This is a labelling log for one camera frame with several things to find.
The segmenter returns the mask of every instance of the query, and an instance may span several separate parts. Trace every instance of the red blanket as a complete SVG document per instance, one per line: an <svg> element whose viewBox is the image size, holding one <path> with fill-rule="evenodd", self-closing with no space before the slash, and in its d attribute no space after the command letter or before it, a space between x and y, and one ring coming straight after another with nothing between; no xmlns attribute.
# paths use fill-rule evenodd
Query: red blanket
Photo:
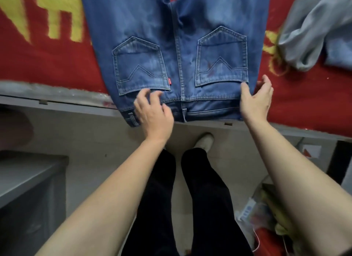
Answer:
<svg viewBox="0 0 352 256"><path fill-rule="evenodd" d="M352 72L282 62L275 43L293 0L271 0L260 76L275 92L269 120L352 137ZM107 93L81 0L0 0L0 79Z"/></svg>

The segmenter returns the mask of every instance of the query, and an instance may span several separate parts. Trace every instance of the black pants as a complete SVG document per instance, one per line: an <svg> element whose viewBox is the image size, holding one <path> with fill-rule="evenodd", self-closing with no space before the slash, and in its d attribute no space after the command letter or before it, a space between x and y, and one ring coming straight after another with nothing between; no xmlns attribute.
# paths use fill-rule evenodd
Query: black pants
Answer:
<svg viewBox="0 0 352 256"><path fill-rule="evenodd" d="M230 192L200 148L186 151L182 172L193 201L192 256L253 255L237 225ZM163 150L155 163L122 256L178 256L171 221L175 157Z"/></svg>

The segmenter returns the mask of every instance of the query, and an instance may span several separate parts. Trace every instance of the tiled floor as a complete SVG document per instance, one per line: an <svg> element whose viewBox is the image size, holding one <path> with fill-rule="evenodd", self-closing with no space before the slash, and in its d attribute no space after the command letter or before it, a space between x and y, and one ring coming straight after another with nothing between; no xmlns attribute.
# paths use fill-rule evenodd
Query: tiled floor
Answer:
<svg viewBox="0 0 352 256"><path fill-rule="evenodd" d="M21 108L34 125L34 139L23 151L70 157L67 168L67 215L92 193L143 140L140 128L130 128L123 119L88 114ZM243 209L267 171L248 131L214 129L175 124L167 148L178 163L172 198L175 239L179 251L191 248L191 196L180 168L182 153L200 134L211 132L214 146L208 153L213 168L230 189L234 210ZM299 137L288 137L293 144ZM323 146L315 163L326 170L334 141L306 139Z"/></svg>

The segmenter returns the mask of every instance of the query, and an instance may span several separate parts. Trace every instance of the gray towel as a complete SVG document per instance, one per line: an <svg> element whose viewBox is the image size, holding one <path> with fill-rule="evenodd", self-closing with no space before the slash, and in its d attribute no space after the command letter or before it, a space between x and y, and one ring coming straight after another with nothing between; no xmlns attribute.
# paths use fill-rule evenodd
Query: gray towel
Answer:
<svg viewBox="0 0 352 256"><path fill-rule="evenodd" d="M328 33L350 23L352 0L295 0L278 47L289 65L308 71L317 62ZM352 62L352 51L349 56Z"/></svg>

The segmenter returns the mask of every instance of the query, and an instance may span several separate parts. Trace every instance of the belt loop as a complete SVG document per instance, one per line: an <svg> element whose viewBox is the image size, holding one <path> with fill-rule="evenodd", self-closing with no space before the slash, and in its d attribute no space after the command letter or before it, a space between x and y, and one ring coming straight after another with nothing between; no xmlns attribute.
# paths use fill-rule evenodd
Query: belt loop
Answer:
<svg viewBox="0 0 352 256"><path fill-rule="evenodd" d="M134 125L134 126L138 126L139 123L136 121L133 112L130 112L130 113L129 113L129 116L130 116L130 119L131 119L133 125Z"/></svg>
<svg viewBox="0 0 352 256"><path fill-rule="evenodd" d="M182 115L183 115L184 122L187 122L186 121L186 112L187 112L187 109L182 109Z"/></svg>

